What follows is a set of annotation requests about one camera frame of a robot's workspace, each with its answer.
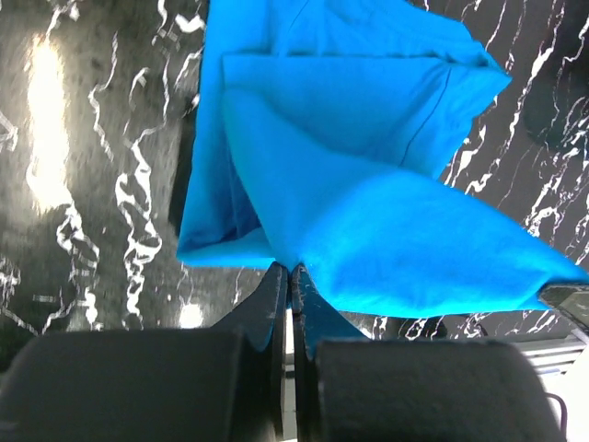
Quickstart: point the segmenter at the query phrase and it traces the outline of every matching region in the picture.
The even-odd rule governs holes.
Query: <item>cable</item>
[[[546,396],[550,399],[554,399],[560,405],[560,431],[562,435],[566,438],[567,436],[567,422],[569,420],[569,413],[567,412],[567,404],[564,399],[559,396],[558,394],[554,393],[546,393]]]

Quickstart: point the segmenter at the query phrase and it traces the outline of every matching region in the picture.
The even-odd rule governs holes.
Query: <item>blue towel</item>
[[[211,4],[178,257],[289,269],[340,310],[545,308],[587,274],[435,179],[509,77],[402,0]]]

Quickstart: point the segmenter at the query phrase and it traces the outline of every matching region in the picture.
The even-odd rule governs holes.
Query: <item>marble countertop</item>
[[[589,268],[589,5],[430,0],[514,81],[442,180]],[[0,371],[34,335],[198,327],[257,285],[175,258],[207,5],[0,0]],[[554,312],[404,320],[378,338],[566,335]]]

